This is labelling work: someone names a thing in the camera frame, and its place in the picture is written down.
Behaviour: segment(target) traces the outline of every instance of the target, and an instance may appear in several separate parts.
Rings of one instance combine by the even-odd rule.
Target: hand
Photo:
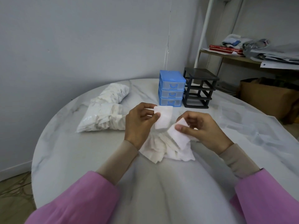
[[[126,115],[125,140],[133,144],[138,150],[150,134],[153,124],[159,119],[160,113],[155,113],[147,108],[156,105],[140,103]]]
[[[189,127],[178,124],[175,129],[199,139],[205,147],[218,155],[234,144],[209,114],[186,111],[177,121],[181,118],[186,120]]]

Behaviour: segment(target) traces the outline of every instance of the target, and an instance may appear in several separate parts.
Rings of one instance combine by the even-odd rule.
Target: blue drawer unit
[[[158,91],[159,105],[180,107],[182,105],[182,98],[161,98],[160,90]]]
[[[186,79],[179,71],[160,71],[160,85],[162,90],[184,91]]]
[[[159,92],[161,98],[183,98],[184,91],[178,90],[162,90],[161,85],[159,83]]]

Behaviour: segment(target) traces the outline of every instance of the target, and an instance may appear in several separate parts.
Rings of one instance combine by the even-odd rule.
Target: fingernail
[[[177,125],[174,126],[174,128],[175,128],[177,131],[181,131],[181,129],[182,129],[182,125],[177,124]]]

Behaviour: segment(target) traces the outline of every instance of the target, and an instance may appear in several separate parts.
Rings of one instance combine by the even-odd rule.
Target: beige sleeve
[[[237,144],[228,147],[219,157],[224,160],[234,175],[239,178],[245,178],[260,170],[255,162]]]
[[[119,148],[97,170],[112,184],[116,185],[138,155],[138,150],[128,141],[123,141]]]

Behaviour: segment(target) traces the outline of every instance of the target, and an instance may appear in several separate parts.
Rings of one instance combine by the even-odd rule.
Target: empty black drawer organizer
[[[207,69],[185,67],[183,77],[186,79],[183,104],[189,108],[209,108],[209,101],[212,100],[212,93],[215,89],[217,76]],[[200,86],[192,86],[193,79]],[[190,89],[198,90],[197,93],[190,93]]]

